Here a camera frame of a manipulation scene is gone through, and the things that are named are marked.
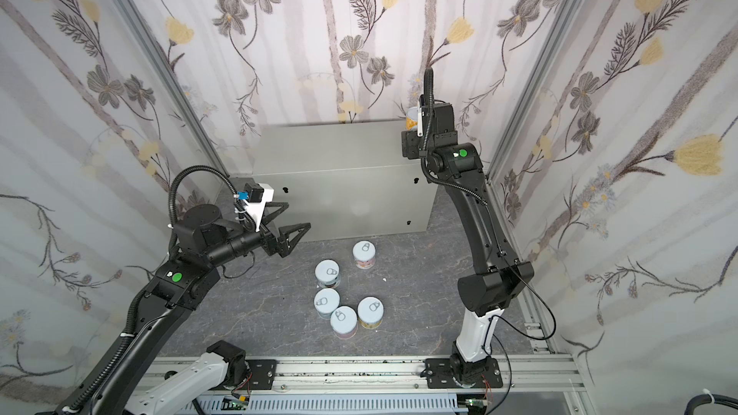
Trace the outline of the orange persimmon label can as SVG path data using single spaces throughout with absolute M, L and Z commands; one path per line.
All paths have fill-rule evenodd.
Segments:
M 418 117 L 419 117 L 419 107 L 411 107 L 407 109 L 405 122 L 406 122 L 406 129 L 408 131 L 413 131 L 418 128 Z

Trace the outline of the yellow white label can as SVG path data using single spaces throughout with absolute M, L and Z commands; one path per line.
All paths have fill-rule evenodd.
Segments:
M 375 330 L 384 319 L 384 304 L 376 297 L 365 297 L 357 306 L 359 324 L 367 330 Z

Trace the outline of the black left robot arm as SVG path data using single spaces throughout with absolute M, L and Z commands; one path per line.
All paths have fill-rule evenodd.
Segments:
M 171 236 L 165 262 L 132 299 L 122 332 L 109 351 L 55 413 L 127 413 L 130 397 L 159 351 L 219 282 L 219 267 L 257 249 L 269 257 L 288 257 L 311 229 L 309 223 L 298 223 L 271 231 L 269 224 L 288 203 L 275 202 L 267 187 L 254 181 L 243 190 L 230 188 L 234 220 L 224 218 L 219 207 L 210 204 L 180 214 L 178 188 L 196 172 L 228 179 L 207 165 L 190 166 L 175 177 L 168 192 Z

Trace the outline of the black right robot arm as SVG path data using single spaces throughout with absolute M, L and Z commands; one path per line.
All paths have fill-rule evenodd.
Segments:
M 476 147 L 459 142 L 451 104 L 434 98 L 434 71 L 426 69 L 415 129 L 402 132 L 402 154 L 418 159 L 423 175 L 450 196 L 471 250 L 474 273 L 457 281 L 465 307 L 450 357 L 455 382 L 469 386 L 491 369 L 494 330 L 510 303 L 534 275 L 502 234 L 486 192 L 484 165 Z

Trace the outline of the blue label can upper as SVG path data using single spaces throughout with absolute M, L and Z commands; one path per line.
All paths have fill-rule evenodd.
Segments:
M 332 259 L 320 261 L 315 267 L 314 274 L 322 288 L 335 288 L 340 283 L 340 267 Z

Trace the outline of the blue label can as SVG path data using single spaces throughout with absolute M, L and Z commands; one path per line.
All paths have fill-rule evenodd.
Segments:
M 313 305 L 322 319 L 330 320 L 332 313 L 340 307 L 340 294 L 334 288 L 320 289 L 313 298 Z
M 314 274 L 322 288 L 335 288 L 340 283 L 340 267 L 332 259 L 320 261 L 315 267 Z

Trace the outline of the blue label can lower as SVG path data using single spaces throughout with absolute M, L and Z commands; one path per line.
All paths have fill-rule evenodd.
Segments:
M 320 289 L 313 298 L 313 305 L 322 319 L 330 320 L 332 313 L 340 307 L 340 294 L 334 288 Z

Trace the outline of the grey metal cabinet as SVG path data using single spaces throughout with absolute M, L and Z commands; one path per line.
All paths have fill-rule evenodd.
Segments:
M 311 224 L 307 241 L 424 232 L 436 187 L 402 155 L 401 120 L 274 128 L 253 177 L 288 209 L 274 224 Z

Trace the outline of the pink label can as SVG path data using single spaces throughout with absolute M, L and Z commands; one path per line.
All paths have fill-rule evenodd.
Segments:
M 357 242 L 352 250 L 352 254 L 357 267 L 363 270 L 371 269 L 376 262 L 376 247 L 368 240 Z

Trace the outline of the purple label can front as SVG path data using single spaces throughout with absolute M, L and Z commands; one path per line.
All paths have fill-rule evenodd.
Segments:
M 334 333 L 341 339 L 353 337 L 357 332 L 357 326 L 359 326 L 355 309 L 347 305 L 338 307 L 332 313 L 330 323 Z

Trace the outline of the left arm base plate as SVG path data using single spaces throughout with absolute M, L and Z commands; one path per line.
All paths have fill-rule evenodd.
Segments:
M 237 359 L 229 364 L 222 386 L 232 391 L 265 390 L 273 387 L 276 359 Z

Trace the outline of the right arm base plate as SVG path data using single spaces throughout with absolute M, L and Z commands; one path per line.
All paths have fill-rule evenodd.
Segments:
M 459 355 L 426 359 L 420 377 L 426 380 L 429 389 L 497 389 L 504 386 L 498 361 L 491 357 L 477 362 L 463 361 Z

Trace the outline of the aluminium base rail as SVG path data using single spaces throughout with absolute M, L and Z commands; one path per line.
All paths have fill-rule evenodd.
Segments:
M 420 372 L 428 357 L 251 357 L 276 359 L 277 374 L 269 391 L 238 391 L 269 395 L 339 393 L 479 393 L 573 392 L 585 389 L 584 378 L 570 355 L 510 355 L 498 361 L 504 386 L 492 389 L 429 389 Z

